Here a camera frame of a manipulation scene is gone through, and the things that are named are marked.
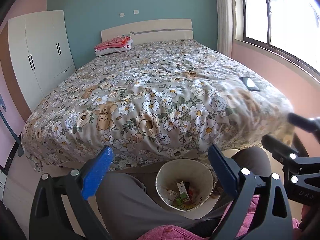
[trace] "window sill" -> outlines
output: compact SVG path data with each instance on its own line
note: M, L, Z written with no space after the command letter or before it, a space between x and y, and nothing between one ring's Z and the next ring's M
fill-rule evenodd
M259 52L259 53L277 61L278 63L285 65L287 68L294 71L296 74L301 76L303 79L307 80L312 86L316 87L317 89L320 89L320 76L319 75L317 75L317 74L312 75L311 73L309 73L308 71L306 71L302 67L298 66L297 64L293 63L292 61L288 60L287 58L285 58L285 57L283 57L273 51L259 47L257 45L252 44L252 43L248 43L246 41L240 41L240 40L234 39L233 42L235 44L240 45L240 46L244 46L244 47L252 49L256 52Z

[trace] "tile floor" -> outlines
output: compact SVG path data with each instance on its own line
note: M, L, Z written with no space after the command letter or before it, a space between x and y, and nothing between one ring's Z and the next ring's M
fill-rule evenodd
M228 150L224 151L223 153L227 157L231 157L235 154L237 150ZM268 153L271 167L273 172L277 172L283 179L283 172L282 172L282 165L277 161L273 160L270 153ZM134 171L127 171L127 173L131 173L133 176L137 177L141 180L147 188L148 195L160 206L163 208L168 209L165 204L163 204L156 193L155 188L155 178L157 171L160 169L161 165L154 165L144 167L142 170L134 170ZM70 171L69 168L60 168L54 166L44 166L44 172L49 173L52 177L65 175ZM14 157L14 160L11 164L9 174L7 177L7 181L5 184L4 189L4 196L3 202L4 204L12 211L15 215L17 222L19 223L22 230L25 232L26 236L28 237L28 227L29 227L29 215L31 210L31 205L34 197L34 193L36 191L37 184L41 177L41 173L34 172L31 166L28 163L28 160L23 157L18 157L17 155ZM176 210L172 210L172 212L180 213L181 215L188 217L190 219L198 219L203 217L207 214L214 204L216 203L217 199L209 198L203 205L201 205L196 210L183 213ZM70 222L75 230L76 233L83 235L79 224L77 223L75 216L72 212L70 203L68 202L68 198L65 196L63 198L63 202L65 204L68 217ZM102 217L98 212L97 203L95 197L91 197L89 199L89 203L102 222ZM301 220L301 208L302 205L299 203L295 203L290 201L292 216Z

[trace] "curtain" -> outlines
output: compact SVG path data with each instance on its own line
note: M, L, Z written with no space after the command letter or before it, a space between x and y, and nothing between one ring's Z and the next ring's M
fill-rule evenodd
M232 50L232 0L217 0L218 45L217 51L231 57Z

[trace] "wardrobe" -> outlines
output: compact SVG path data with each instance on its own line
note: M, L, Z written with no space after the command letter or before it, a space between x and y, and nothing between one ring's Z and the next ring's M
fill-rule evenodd
M21 15L8 22L14 74L31 111L76 71L63 11Z

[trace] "floral bedspread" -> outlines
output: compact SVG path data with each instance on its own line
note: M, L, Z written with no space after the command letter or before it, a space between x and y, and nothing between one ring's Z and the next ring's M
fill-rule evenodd
M261 89L250 92L239 77ZM22 132L36 171L42 163L84 163L105 146L111 170L174 158L207 158L260 145L272 133L290 143L289 100L244 65L194 40L152 42L97 57L39 104Z

